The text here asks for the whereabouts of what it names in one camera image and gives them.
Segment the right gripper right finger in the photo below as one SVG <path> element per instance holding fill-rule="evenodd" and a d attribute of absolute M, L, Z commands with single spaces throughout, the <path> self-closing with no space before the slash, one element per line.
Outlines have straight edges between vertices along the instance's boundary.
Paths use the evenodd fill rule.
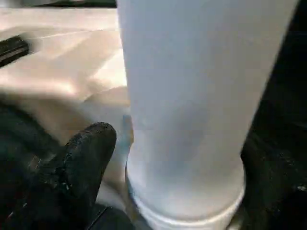
<path fill-rule="evenodd" d="M 307 161 L 284 142 L 250 135 L 241 154 L 246 172 L 244 230 L 307 228 Z"/>

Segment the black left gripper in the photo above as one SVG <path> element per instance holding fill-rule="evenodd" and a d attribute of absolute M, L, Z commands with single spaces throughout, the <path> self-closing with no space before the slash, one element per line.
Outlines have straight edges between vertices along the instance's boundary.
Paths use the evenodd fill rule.
<path fill-rule="evenodd" d="M 29 43 L 21 36 L 13 36 L 0 42 L 0 67 L 4 67 L 29 54 Z"/>

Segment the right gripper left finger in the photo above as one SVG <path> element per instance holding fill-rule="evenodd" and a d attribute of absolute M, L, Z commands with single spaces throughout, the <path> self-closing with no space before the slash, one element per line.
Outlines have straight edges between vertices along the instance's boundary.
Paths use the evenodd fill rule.
<path fill-rule="evenodd" d="M 83 230 L 90 220 L 117 133 L 97 122 L 42 165 L 13 212 L 15 230 Z"/>

